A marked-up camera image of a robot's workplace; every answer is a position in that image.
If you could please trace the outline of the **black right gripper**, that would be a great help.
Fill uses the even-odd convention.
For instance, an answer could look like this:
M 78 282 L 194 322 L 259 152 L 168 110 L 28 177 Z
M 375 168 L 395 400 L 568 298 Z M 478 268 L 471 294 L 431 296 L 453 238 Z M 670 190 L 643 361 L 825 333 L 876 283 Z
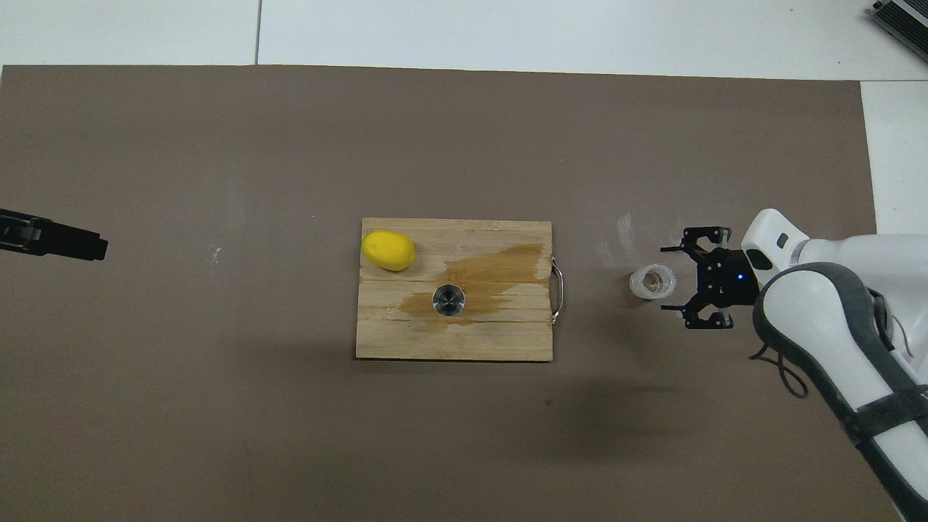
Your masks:
M 697 291 L 685 304 L 660 304 L 673 311 L 690 330 L 728 330 L 734 327 L 728 308 L 753 305 L 759 295 L 758 282 L 742 250 L 730 250 L 732 229 L 686 227 L 679 242 L 660 252 L 683 252 L 697 268 Z

